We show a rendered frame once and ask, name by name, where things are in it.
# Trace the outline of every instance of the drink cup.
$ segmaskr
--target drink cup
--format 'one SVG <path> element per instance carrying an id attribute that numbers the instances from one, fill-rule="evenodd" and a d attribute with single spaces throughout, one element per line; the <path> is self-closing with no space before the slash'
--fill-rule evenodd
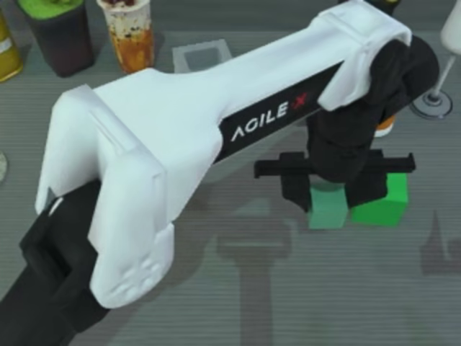
<path id="1" fill-rule="evenodd" d="M 154 63 L 150 0 L 97 0 L 109 29 L 110 40 L 127 74 Z"/>

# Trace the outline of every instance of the yellow can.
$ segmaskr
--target yellow can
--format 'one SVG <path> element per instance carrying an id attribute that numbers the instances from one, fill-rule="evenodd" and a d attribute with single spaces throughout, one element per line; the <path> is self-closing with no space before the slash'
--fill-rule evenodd
<path id="1" fill-rule="evenodd" d="M 0 81 L 17 75 L 22 70 L 22 59 L 0 9 Z"/>

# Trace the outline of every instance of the white cap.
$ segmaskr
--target white cap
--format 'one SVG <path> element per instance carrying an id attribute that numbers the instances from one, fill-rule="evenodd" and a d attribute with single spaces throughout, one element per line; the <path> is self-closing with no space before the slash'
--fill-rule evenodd
<path id="1" fill-rule="evenodd" d="M 461 0 L 457 0 L 441 32 L 442 45 L 454 54 L 461 55 Z"/>

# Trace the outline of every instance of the black label panel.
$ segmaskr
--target black label panel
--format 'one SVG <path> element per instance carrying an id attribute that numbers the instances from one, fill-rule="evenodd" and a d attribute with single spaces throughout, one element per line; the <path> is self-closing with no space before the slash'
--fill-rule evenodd
<path id="1" fill-rule="evenodd" d="M 239 110 L 220 124 L 223 147 L 215 162 L 226 159 L 320 108 L 317 99 L 338 71 L 339 63 Z"/>

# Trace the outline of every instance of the potted plant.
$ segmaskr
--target potted plant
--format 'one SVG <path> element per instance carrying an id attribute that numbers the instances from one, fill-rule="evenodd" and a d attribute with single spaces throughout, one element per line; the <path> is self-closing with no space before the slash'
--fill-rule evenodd
<path id="1" fill-rule="evenodd" d="M 60 77 L 94 64 L 84 0 L 15 0 L 42 51 Z"/>

